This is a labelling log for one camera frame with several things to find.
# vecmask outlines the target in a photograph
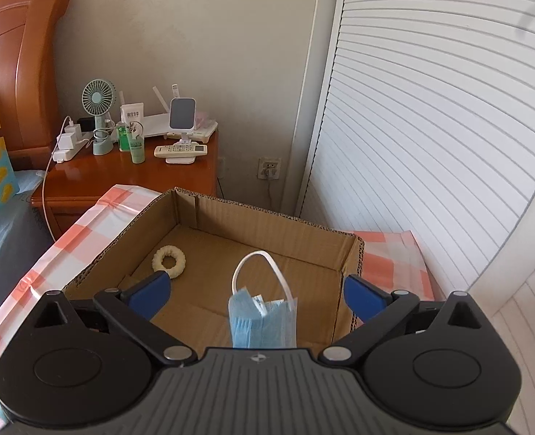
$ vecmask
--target wooden nightstand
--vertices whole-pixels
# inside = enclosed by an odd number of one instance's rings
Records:
[[[60,237],[115,184],[138,185],[160,192],[181,187],[215,196],[219,133],[209,139],[207,155],[197,157],[190,165],[171,165],[154,157],[157,145],[175,142],[162,137],[146,139],[145,161],[137,165],[132,163],[130,152],[120,152],[116,144],[106,155],[94,156],[91,148],[83,148],[69,162],[54,165],[46,178],[44,194],[54,236]],[[32,195],[32,206],[42,212],[41,184]]]

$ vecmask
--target mask ear loop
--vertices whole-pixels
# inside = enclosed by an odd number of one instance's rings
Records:
[[[271,255],[269,255],[269,253],[263,250],[256,250],[255,252],[248,253],[241,259],[241,261],[237,265],[237,268],[235,269],[235,273],[233,273],[233,279],[231,280],[231,292],[233,294],[237,293],[237,276],[239,276],[239,271],[243,267],[243,263],[245,263],[253,255],[261,255],[263,258],[267,260],[267,263],[269,263],[269,265],[271,266],[273,273],[275,273],[275,276],[277,276],[277,279],[280,280],[281,287],[284,288],[284,293],[285,293],[286,299],[288,300],[289,309],[293,311],[295,302],[292,298],[292,292],[289,289],[288,282],[285,280],[284,275],[283,273],[281,273],[281,270],[277,266],[277,263],[275,263],[275,260],[271,257]]]

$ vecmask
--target green bottle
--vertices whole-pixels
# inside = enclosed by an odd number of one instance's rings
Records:
[[[126,131],[126,124],[119,122],[116,125],[116,130],[118,132],[118,148],[120,152],[129,152],[130,145],[128,143],[128,134]]]

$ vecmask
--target air conditioner remote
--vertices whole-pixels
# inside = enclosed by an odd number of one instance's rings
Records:
[[[159,158],[198,157],[199,155],[207,155],[206,145],[194,142],[190,144],[177,142],[173,145],[159,145],[155,148],[155,157]]]

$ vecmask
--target small desk fan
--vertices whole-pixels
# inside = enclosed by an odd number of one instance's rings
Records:
[[[90,116],[94,116],[94,145],[92,147],[94,155],[105,155],[112,150],[112,140],[104,115],[115,100],[114,85],[101,78],[92,80],[82,91],[82,106]]]

